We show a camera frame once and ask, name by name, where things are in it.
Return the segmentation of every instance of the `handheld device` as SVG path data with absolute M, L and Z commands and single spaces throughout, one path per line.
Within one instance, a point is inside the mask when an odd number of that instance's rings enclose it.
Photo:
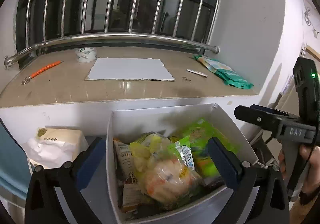
M 293 75 L 300 116 L 258 105 L 238 106 L 234 112 L 237 119 L 271 131 L 271 137 L 281 141 L 287 172 L 284 181 L 292 201 L 298 197 L 309 171 L 309 158 L 303 160 L 299 147 L 303 143 L 313 150 L 315 145 L 320 145 L 319 79 L 314 61 L 298 57 Z

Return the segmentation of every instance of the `green snack bag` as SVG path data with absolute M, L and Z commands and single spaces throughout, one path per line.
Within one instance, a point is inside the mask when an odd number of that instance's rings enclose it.
M 209 71 L 221 78 L 225 85 L 235 86 L 237 88 L 250 89 L 253 84 L 245 80 L 229 66 L 218 60 L 208 59 L 202 55 L 194 55 L 195 60 L 202 63 Z
M 168 146 L 168 151 L 173 152 L 178 158 L 181 158 L 185 165 L 195 171 L 195 163 L 193 161 L 189 137 L 186 136 Z
M 200 119 L 176 134 L 178 137 L 188 138 L 193 159 L 196 165 L 196 171 L 201 177 L 212 177 L 219 174 L 208 153 L 208 140 L 211 137 L 217 137 L 228 151 L 233 153 L 237 149 L 226 139 L 226 137 L 214 128 L 209 122 Z

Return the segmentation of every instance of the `window sill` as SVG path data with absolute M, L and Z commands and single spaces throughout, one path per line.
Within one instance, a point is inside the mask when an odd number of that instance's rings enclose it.
M 254 90 L 226 86 L 192 58 L 192 54 L 142 47 L 98 47 L 99 57 L 160 59 L 175 78 L 174 82 L 149 80 L 85 81 L 94 62 L 78 63 L 75 50 L 58 51 L 36 58 L 4 89 L 0 107 L 128 99 L 206 98 L 255 95 Z M 64 62 L 33 78 L 27 85 L 23 79 L 55 61 Z M 207 78 L 187 72 L 203 72 Z

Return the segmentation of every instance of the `window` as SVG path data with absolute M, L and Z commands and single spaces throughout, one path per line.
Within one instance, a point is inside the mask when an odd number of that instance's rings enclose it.
M 137 0 L 134 9 L 132 32 L 151 33 L 158 0 Z M 28 28 L 29 46 L 44 40 L 43 24 L 46 6 L 46 40 L 81 34 L 84 0 L 66 0 L 62 17 L 63 0 L 31 0 Z M 108 23 L 109 32 L 127 32 L 133 0 L 112 0 Z M 178 38 L 191 40 L 200 0 L 183 0 L 176 31 Z M 28 0 L 19 0 L 16 19 L 17 51 L 26 48 L 26 12 Z M 84 33 L 104 32 L 108 0 L 87 0 Z M 180 0 L 161 0 L 156 23 L 156 34 L 172 36 Z M 203 0 L 193 41 L 206 43 L 216 0 Z

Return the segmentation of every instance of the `human hand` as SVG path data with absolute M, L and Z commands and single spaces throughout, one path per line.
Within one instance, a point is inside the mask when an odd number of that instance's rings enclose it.
M 311 148 L 306 147 L 305 145 L 300 145 L 299 153 L 304 160 L 307 160 L 309 154 L 311 152 Z M 281 150 L 278 156 L 279 164 L 280 164 L 280 171 L 282 173 L 282 177 L 286 178 L 286 171 L 285 171 L 285 161 L 284 161 L 284 154 Z M 315 147 L 312 155 L 309 159 L 310 163 L 310 170 L 307 176 L 306 181 L 303 184 L 302 192 L 305 194 L 311 194 L 320 186 L 320 148 Z

